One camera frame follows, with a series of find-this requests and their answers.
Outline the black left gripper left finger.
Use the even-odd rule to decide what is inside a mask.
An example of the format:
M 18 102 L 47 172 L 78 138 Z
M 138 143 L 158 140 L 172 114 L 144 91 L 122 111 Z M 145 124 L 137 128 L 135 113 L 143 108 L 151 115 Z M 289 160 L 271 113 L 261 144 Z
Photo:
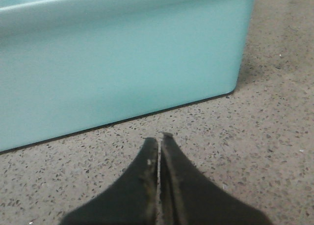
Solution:
M 146 138 L 126 171 L 104 192 L 68 213 L 62 225 L 154 225 L 158 143 Z

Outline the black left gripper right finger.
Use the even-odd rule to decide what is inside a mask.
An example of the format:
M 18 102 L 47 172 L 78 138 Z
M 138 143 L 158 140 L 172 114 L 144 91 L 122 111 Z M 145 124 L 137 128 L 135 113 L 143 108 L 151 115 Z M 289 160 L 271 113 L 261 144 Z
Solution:
M 164 133 L 160 159 L 161 202 L 167 225 L 270 225 L 260 210 L 208 180 Z

